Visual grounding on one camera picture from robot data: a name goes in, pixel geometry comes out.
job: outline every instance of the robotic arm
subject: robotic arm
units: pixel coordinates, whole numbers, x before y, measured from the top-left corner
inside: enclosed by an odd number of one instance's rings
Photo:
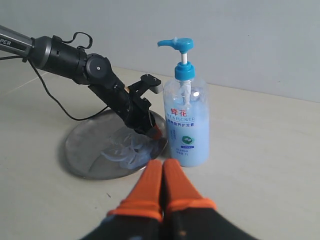
[[[88,47],[68,45],[77,34],[89,37]],[[162,132],[149,110],[151,103],[141,98],[148,89],[159,93],[161,81],[145,74],[141,81],[126,86],[113,72],[106,57],[86,54],[85,49],[93,42],[88,34],[76,32],[73,40],[63,41],[58,36],[30,38],[0,25],[0,50],[21,56],[24,62],[30,60],[37,69],[88,85],[127,127],[155,140],[161,138]]]

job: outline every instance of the white wall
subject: white wall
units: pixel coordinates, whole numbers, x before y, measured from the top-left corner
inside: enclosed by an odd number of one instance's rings
[[[85,31],[114,66],[169,76],[179,53],[157,41],[191,37],[207,82],[320,102],[319,0],[2,0],[0,24],[67,40]]]

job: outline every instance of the table surface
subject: table surface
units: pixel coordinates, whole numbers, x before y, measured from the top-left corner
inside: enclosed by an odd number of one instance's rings
[[[114,72],[126,84],[144,74],[116,67]],[[86,86],[41,74],[73,116],[104,107]],[[184,168],[187,176],[223,216],[259,239],[319,239],[320,104],[216,85],[208,89],[210,158]],[[145,96],[164,116],[162,95]],[[139,179],[141,171],[99,181],[68,173],[61,164],[62,144],[77,124],[46,95],[27,63],[0,63],[1,239],[79,239]]]

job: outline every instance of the blue pump dispenser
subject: blue pump dispenser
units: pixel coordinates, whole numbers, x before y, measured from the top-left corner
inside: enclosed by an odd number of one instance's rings
[[[175,79],[163,88],[166,129],[171,157],[184,167],[194,167],[209,157],[209,107],[206,82],[196,78],[187,52],[194,47],[191,38],[173,38],[157,43],[181,53],[174,69]]]

